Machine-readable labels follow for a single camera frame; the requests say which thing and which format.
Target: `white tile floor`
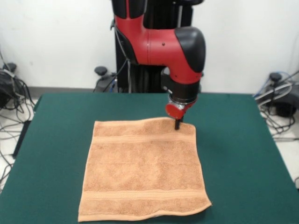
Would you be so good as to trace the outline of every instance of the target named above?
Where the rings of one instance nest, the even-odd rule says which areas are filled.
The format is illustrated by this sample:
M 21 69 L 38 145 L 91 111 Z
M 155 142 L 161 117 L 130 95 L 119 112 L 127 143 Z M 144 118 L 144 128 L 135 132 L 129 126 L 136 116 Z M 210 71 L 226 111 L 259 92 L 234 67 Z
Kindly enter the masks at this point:
M 15 111 L 2 110 L 2 111 L 0 111 L 0 115 L 17 120 Z M 28 119 L 28 116 L 29 116 L 28 112 L 25 112 L 24 114 L 19 115 L 20 119 L 22 119 L 22 120 Z M 291 128 L 290 131 L 286 132 L 285 134 L 281 135 L 280 137 L 288 137 L 288 138 L 299 137 L 299 112 L 296 114 L 295 117 L 296 117 L 297 123 Z M 281 124 L 288 123 L 287 119 L 283 119 L 283 118 L 279 118 L 279 117 L 276 117 L 276 121 L 280 122 Z M 5 119 L 3 117 L 0 117 L 0 123 L 2 126 L 15 124 L 15 122 Z M 6 130 L 16 131 L 16 132 L 20 132 L 21 129 L 22 129 L 22 125 L 17 125 L 17 126 L 6 128 Z M 9 138 L 9 137 L 11 137 L 9 134 L 0 132 L 0 139 Z M 14 148 L 16 146 L 17 140 L 18 140 L 18 137 L 16 137 L 15 139 L 12 138 L 9 140 L 0 140 L 0 150 L 2 151 L 2 153 L 4 155 L 12 154 L 14 152 Z M 297 179 L 299 177 L 299 141 L 280 142 L 280 143 L 277 143 L 277 147 L 279 148 L 279 151 L 282 155 L 282 158 L 286 164 L 286 167 L 290 173 L 292 180 L 295 181 L 295 179 Z M 8 155 L 8 156 L 5 156 L 5 158 L 8 160 L 8 162 L 14 163 L 14 159 L 12 158 L 12 156 Z M 0 158 L 0 178 L 1 178 L 2 173 L 6 166 L 7 166 L 6 162 L 3 160 L 3 158 Z M 4 187 L 5 181 L 6 180 L 4 180 L 1 183 L 0 189 L 2 189 Z M 299 189 L 299 180 L 296 181 L 296 184 L 297 184 L 297 188 Z

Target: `green tabletop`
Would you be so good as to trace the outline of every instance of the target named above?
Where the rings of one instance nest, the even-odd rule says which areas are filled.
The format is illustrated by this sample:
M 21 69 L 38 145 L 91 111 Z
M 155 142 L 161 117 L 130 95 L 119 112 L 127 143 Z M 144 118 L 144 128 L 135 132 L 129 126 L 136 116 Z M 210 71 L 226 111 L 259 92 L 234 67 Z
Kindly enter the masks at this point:
M 94 122 L 164 117 L 166 103 L 166 94 L 44 95 L 0 195 L 0 224 L 77 223 Z M 196 126 L 213 206 L 138 223 L 299 223 L 299 194 L 251 96 L 202 94 L 185 122 Z

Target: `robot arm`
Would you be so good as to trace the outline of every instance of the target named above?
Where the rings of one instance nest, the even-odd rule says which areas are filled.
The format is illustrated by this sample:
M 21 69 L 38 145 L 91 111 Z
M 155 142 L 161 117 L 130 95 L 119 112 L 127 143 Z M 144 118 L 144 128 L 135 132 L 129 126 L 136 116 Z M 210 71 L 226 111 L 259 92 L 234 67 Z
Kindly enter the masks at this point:
M 166 112 L 179 121 L 197 100 L 206 58 L 203 34 L 193 27 L 146 29 L 146 0 L 112 0 L 116 36 L 134 64 L 163 65 L 170 70 Z

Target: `floor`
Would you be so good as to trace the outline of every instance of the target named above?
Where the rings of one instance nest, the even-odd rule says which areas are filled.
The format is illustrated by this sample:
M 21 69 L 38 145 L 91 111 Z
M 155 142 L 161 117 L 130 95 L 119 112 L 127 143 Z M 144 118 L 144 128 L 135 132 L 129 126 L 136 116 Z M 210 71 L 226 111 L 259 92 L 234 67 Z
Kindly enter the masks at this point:
M 24 113 L 23 114 L 19 113 L 19 119 L 25 121 L 29 117 L 33 118 L 32 108 L 31 107 L 28 108 L 30 112 L 27 110 L 26 107 L 24 107 Z M 1 110 L 0 126 L 16 124 L 15 121 L 8 120 L 3 116 L 13 120 L 18 120 L 15 111 Z M 295 118 L 298 122 L 296 122 L 295 125 L 288 132 L 276 137 L 280 137 L 280 138 L 299 137 L 299 112 L 295 115 Z M 287 124 L 289 122 L 288 119 L 284 119 L 280 117 L 276 117 L 275 121 L 278 122 L 279 124 Z M 13 166 L 14 159 L 10 155 L 14 152 L 14 148 L 19 138 L 18 135 L 20 135 L 21 130 L 22 130 L 22 124 L 18 124 L 15 126 L 5 128 L 5 131 L 10 131 L 10 134 L 13 135 L 13 137 L 10 134 L 3 132 L 3 129 L 0 132 L 0 150 L 2 154 L 5 156 L 6 160 L 11 164 L 11 166 Z M 277 142 L 276 144 L 286 164 L 291 179 L 295 182 L 294 186 L 296 186 L 299 189 L 299 179 L 298 179 L 299 178 L 299 141 Z M 7 165 L 5 160 L 0 155 L 0 179 L 5 168 L 6 168 L 6 172 L 4 175 L 6 175 L 10 171 L 10 166 Z M 0 192 L 5 185 L 6 179 L 7 177 L 0 185 Z

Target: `orange towel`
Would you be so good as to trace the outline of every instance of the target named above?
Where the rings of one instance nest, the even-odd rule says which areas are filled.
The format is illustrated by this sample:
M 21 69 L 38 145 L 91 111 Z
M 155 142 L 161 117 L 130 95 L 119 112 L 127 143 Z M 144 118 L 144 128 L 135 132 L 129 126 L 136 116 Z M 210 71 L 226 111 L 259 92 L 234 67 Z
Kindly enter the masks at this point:
M 170 118 L 95 122 L 79 222 L 187 216 L 211 205 L 195 127 Z

